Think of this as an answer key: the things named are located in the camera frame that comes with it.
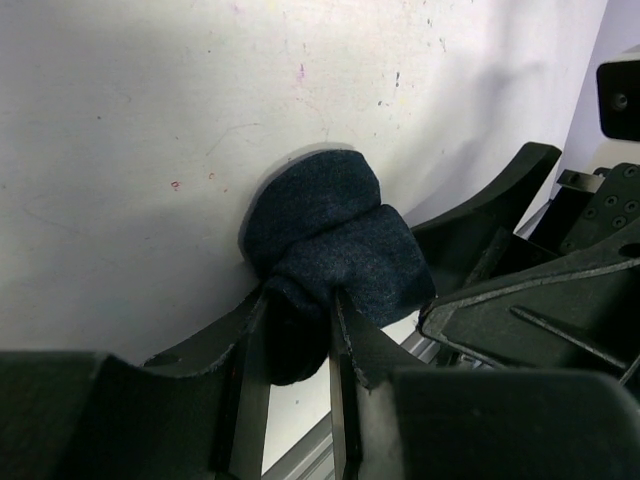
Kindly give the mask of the navy cartoon sock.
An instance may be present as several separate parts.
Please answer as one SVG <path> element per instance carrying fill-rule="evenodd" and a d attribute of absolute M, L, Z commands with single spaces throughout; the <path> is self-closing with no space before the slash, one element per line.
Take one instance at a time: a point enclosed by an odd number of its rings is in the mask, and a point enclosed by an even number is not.
<path fill-rule="evenodd" d="M 274 385 L 304 381 L 324 363 L 337 290 L 378 328 L 436 296 L 417 240 L 382 202 L 357 151 L 318 151 L 290 163 L 255 198 L 240 243 L 268 298 Z"/>

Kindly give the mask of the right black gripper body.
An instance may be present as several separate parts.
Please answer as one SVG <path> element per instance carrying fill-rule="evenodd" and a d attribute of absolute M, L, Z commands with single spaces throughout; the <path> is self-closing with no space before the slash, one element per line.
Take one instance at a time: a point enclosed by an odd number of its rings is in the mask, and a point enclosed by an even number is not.
<path fill-rule="evenodd" d="M 556 255 L 589 248 L 639 218 L 639 166 L 620 163 L 593 173 L 565 170 L 560 189 L 529 236 Z"/>

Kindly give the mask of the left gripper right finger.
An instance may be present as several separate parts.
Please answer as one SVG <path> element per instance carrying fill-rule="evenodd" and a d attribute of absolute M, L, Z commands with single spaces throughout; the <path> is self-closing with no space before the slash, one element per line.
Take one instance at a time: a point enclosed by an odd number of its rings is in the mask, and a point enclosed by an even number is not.
<path fill-rule="evenodd" d="M 331 419 L 339 479 L 635 479 L 639 406 L 584 371 L 434 368 L 338 292 Z"/>

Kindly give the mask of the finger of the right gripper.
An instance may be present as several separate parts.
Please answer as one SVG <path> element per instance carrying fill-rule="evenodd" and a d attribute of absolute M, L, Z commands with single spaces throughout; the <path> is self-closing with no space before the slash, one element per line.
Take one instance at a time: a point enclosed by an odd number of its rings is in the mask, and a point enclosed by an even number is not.
<path fill-rule="evenodd" d="M 479 193 L 412 228 L 436 289 L 459 290 L 491 276 L 560 156 L 555 146 L 528 142 Z"/>

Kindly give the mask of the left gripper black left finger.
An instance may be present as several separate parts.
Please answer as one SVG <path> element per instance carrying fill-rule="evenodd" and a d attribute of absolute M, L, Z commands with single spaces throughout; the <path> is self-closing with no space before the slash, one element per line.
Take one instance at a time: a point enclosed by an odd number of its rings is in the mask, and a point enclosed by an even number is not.
<path fill-rule="evenodd" d="M 3 352 L 2 477 L 259 478 L 266 306 L 253 292 L 140 366 L 105 352 Z"/>

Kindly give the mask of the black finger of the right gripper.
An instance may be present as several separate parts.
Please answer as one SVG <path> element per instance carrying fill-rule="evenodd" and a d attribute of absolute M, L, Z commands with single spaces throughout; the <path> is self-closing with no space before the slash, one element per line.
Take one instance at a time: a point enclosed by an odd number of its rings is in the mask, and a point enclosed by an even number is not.
<path fill-rule="evenodd" d="M 423 309 L 420 333 L 496 368 L 573 368 L 639 382 L 639 250 L 576 272 L 521 272 Z"/>

